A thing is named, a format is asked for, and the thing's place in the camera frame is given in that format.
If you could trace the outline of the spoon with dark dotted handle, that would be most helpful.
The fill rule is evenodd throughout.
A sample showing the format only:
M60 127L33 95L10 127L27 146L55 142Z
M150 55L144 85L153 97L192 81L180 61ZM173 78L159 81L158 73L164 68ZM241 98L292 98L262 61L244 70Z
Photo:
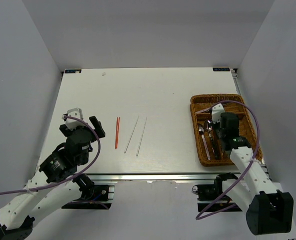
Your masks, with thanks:
M212 147L214 157L215 157L216 160L220 160L221 158L220 158L220 153L219 153L219 150L218 150L218 146L215 143L213 133L212 133L212 126L213 126L212 121L209 120L209 119L206 120L205 123L204 123L204 126L205 126L205 130L208 133L208 136L210 138L211 147Z

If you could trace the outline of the knife with pink handle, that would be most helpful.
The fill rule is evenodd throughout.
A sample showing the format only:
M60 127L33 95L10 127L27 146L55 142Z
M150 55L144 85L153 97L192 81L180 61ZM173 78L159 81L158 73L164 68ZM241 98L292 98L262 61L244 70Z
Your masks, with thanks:
M208 113L212 110L212 107L208 107L208 108L205 108L205 109L202 109L202 110L199 110L199 111L196 111L195 113L196 114L201 114L201 113Z

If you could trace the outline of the white chopstick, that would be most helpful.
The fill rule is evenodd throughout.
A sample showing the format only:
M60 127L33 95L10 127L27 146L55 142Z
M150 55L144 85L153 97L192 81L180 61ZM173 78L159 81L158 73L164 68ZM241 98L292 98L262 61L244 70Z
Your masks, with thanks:
M141 145L142 145L142 141L143 141L143 136L144 136L146 124L147 124L147 117L145 119L143 130L142 130L142 133L141 133L141 136L140 136L140 141L139 141L139 144L138 144L138 148L137 148L137 152L136 152L136 157L138 157L139 156L139 153L140 153L140 148L141 148Z
M134 127L133 127L133 129L132 129L132 131L131 131L131 134L130 134L130 136L129 136L129 139L128 139L128 142L127 142L127 144L126 144L126 147L125 147L125 149L124 149L124 154L127 153L127 150L128 150L128 148L129 148L129 145L130 145L130 142L131 142L131 140L132 140L133 134L134 134L134 132L135 132L136 126L137 126L137 124L138 124L139 118L140 118L140 116L138 115L137 120L136 120L136 122L135 122L135 124L134 124Z

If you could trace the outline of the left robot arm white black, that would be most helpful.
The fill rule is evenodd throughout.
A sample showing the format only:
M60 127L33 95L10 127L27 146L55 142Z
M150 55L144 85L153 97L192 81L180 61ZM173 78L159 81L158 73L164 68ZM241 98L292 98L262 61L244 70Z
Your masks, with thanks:
M41 163L23 189L11 192L16 196L0 208L0 240L24 240L38 221L58 208L71 201L93 201L95 183L77 168L93 165L89 161L91 144L105 137L105 131L95 116L89 118L92 126L70 113L62 118L65 123L59 129L66 141Z

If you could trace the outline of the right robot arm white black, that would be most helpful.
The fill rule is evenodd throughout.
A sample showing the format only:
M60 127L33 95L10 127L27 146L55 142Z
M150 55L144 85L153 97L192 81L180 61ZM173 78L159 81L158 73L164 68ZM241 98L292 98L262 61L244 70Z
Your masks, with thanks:
M292 229L294 200L267 177L255 159L249 141L239 134L238 115L224 110L212 114L214 130L222 150L242 173L220 174L214 181L214 195L229 197L245 212L246 223L254 235L288 233ZM239 183L244 179L246 186Z

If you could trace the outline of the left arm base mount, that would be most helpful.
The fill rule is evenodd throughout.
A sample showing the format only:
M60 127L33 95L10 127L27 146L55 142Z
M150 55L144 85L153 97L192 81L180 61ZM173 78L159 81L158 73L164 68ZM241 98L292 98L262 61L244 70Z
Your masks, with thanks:
M86 174L69 181L77 186L78 198L70 200L62 209L109 210L114 197L114 185L95 183Z

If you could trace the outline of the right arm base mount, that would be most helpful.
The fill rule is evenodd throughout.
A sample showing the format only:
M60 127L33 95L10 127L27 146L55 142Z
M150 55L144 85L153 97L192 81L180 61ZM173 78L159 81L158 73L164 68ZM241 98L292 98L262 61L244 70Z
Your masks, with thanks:
M209 203L216 199L222 191L222 182L226 180L237 180L238 177L232 173L219 174L211 184L196 184L192 187L192 193L196 194L198 200L198 211L203 210ZM242 210L228 196L223 196L212 205L206 212L215 212L226 207L231 207L226 212L241 212Z

